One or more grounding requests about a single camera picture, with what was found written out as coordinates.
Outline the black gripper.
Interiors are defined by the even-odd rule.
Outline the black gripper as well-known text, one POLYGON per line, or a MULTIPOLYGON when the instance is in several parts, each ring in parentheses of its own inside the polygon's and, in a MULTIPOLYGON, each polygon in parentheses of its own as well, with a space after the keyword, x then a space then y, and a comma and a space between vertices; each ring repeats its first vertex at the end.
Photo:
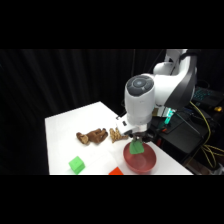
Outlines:
POLYGON ((156 133, 151 129, 148 129, 145 132, 138 132, 138 133, 129 131, 128 136, 132 138, 132 142, 136 142, 137 140, 139 140, 141 143, 147 143, 155 139, 156 133))

